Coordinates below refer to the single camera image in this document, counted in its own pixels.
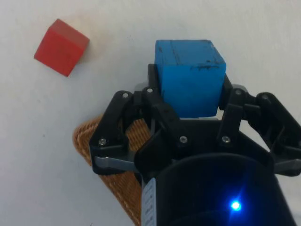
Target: blue wooden block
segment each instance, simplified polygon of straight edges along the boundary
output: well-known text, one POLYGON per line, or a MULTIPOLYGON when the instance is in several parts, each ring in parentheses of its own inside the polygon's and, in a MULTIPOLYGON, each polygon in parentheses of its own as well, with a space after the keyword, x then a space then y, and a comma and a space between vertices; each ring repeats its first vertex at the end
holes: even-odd
POLYGON ((158 40, 161 95, 182 118, 216 115, 226 63, 209 40, 158 40))

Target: white table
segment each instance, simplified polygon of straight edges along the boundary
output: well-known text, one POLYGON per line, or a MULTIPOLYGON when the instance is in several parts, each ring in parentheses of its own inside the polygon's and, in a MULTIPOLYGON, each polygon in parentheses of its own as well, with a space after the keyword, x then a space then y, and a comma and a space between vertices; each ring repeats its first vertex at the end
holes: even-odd
MULTIPOLYGON (((212 40, 233 83, 274 93, 301 123, 301 1, 188 2, 0 2, 0 225, 133 225, 71 136, 116 91, 147 80, 157 39, 212 40), (33 59, 57 18, 91 39, 70 78, 33 59)), ((279 180, 301 225, 301 177, 279 180)))

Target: woven fabric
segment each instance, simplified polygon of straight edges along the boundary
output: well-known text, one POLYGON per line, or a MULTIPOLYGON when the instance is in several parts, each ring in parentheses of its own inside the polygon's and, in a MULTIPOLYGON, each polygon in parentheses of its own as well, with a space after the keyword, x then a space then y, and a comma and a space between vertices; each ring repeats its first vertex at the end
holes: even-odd
MULTIPOLYGON (((77 127, 73 133, 76 150, 91 165, 89 140, 94 133, 101 116, 77 127)), ((137 151, 149 138, 150 132, 143 120, 136 120, 126 132, 129 148, 137 151)), ((136 226, 140 226, 141 186, 133 173, 126 172, 111 176, 99 176, 120 202, 136 226)))

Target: red wooden block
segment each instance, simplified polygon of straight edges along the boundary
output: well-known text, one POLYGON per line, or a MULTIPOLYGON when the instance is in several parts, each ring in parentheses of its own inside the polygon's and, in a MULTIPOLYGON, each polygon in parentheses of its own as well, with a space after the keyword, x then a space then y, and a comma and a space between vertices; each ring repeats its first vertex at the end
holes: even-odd
POLYGON ((34 58, 68 77, 88 43, 85 35, 57 19, 48 28, 34 58))

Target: sticker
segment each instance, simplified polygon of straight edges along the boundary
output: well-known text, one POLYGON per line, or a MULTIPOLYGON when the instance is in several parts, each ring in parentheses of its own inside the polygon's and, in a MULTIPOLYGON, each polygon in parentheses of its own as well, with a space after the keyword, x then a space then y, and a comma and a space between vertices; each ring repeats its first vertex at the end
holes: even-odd
POLYGON ((141 202, 141 226, 157 226, 155 178, 144 187, 141 202))

